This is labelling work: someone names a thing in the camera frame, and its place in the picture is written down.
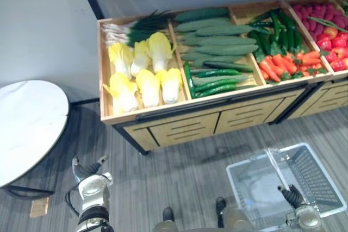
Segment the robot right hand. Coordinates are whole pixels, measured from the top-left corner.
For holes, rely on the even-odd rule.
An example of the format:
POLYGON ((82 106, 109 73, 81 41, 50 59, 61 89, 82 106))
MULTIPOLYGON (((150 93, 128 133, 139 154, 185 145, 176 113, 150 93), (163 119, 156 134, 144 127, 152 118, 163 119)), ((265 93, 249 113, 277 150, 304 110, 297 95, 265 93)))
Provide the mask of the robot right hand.
POLYGON ((278 186, 277 189, 294 209, 299 208, 304 203, 302 194, 293 184, 290 184, 288 189, 282 186, 278 186))

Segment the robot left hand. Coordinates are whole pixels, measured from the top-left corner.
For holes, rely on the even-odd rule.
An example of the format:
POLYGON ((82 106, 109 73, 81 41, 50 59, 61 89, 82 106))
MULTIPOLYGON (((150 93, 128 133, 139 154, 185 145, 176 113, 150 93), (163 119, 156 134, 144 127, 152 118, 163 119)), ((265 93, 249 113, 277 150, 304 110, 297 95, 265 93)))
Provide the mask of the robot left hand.
POLYGON ((72 171, 73 171, 73 175, 76 182, 80 183, 85 178, 96 174, 98 170, 100 169, 101 165, 105 163, 108 160, 108 158, 109 158, 109 155, 106 154, 102 156, 101 158, 99 158, 96 162, 83 166, 80 163, 79 158, 77 156, 74 157, 72 159, 72 171))

